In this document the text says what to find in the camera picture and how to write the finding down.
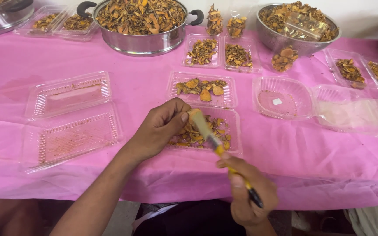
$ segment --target white paper label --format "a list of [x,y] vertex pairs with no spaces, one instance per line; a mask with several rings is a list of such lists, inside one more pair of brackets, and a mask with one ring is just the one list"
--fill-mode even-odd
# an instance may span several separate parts
[[272,100],[272,102],[273,102],[274,105],[280,105],[280,104],[282,104],[282,101],[279,98]]

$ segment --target hand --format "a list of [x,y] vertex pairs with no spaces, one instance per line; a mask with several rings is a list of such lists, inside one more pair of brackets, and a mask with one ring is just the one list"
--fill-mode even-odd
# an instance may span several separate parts
[[122,149],[126,149],[144,161],[159,154],[170,139],[179,132],[188,120],[191,106],[180,98],[174,98],[148,113],[134,136]]
[[[230,166],[238,174],[228,173],[231,183],[231,215],[236,223],[244,227],[255,227],[267,219],[268,213],[278,205],[276,195],[276,185],[266,179],[260,171],[253,165],[247,164],[243,159],[230,156],[228,153],[223,154],[223,159],[217,162],[218,168]],[[249,180],[252,187],[259,194],[263,208],[256,206],[249,199],[249,194],[244,185],[243,175]]]

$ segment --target yellow brush handle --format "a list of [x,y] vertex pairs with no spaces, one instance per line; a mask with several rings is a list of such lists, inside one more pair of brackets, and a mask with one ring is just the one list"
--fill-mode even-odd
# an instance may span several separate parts
[[[225,150],[224,150],[224,147],[223,147],[222,145],[219,145],[219,146],[217,147],[217,149],[215,149],[215,153],[216,153],[220,158],[222,158],[222,155],[223,155],[224,152],[225,152]],[[229,167],[229,166],[227,166],[227,168],[228,168],[228,171],[229,171],[230,173],[240,175],[235,169],[233,169],[233,168],[231,168],[231,167]],[[244,185],[246,186],[246,189],[248,189],[248,190],[252,189],[252,185],[249,183],[249,181],[248,181],[246,178],[244,178],[244,177],[243,177],[243,179],[244,179]]]

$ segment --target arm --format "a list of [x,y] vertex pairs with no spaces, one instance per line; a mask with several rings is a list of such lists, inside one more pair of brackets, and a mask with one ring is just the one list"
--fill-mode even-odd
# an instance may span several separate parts
[[190,108],[177,98],[150,110],[135,135],[65,212],[50,236],[102,235],[129,175],[142,161],[160,153],[183,128]]
[[[244,226],[248,236],[277,236],[268,220],[268,213],[278,205],[276,185],[266,179],[253,165],[243,159],[232,157],[225,153],[223,159],[217,162],[218,168],[231,166],[238,174],[228,174],[231,183],[231,215],[236,223]],[[259,208],[249,199],[244,185],[243,175],[250,181],[252,187],[263,201],[263,208]]]

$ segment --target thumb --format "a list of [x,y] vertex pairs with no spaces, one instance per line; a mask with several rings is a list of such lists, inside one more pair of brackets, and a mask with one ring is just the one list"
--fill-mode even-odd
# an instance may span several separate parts
[[186,124],[189,118],[189,114],[185,111],[175,115],[163,128],[165,135],[173,137],[179,132]]
[[241,215],[246,215],[252,211],[249,203],[249,193],[244,185],[244,179],[238,174],[229,174],[231,183],[231,195],[235,210]]

